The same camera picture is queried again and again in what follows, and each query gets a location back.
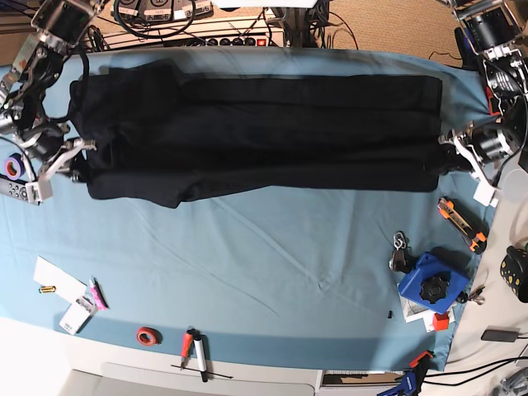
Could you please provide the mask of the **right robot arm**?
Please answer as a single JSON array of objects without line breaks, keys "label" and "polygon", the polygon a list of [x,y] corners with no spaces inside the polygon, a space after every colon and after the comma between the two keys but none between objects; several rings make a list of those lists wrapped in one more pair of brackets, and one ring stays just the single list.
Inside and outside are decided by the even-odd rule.
[{"label": "right robot arm", "polygon": [[[39,205],[53,195],[53,175],[85,180],[80,168],[83,152],[97,146],[92,140],[65,136],[87,92],[89,61],[81,40],[105,5],[103,1],[45,1],[31,18],[35,33],[27,36],[1,80],[1,139],[17,149],[1,167],[3,195]],[[46,90],[58,81],[73,54],[82,60],[78,97],[66,115],[50,117],[44,108]]]}]

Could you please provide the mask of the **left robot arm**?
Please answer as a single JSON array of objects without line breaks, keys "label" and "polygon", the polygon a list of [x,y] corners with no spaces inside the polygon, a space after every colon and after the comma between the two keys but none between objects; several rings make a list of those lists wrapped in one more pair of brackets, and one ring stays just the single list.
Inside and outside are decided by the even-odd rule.
[{"label": "left robot arm", "polygon": [[492,119],[441,136],[472,167],[474,199],[496,206],[502,171],[527,145],[527,54],[523,28],[505,1],[442,1],[476,58]]}]

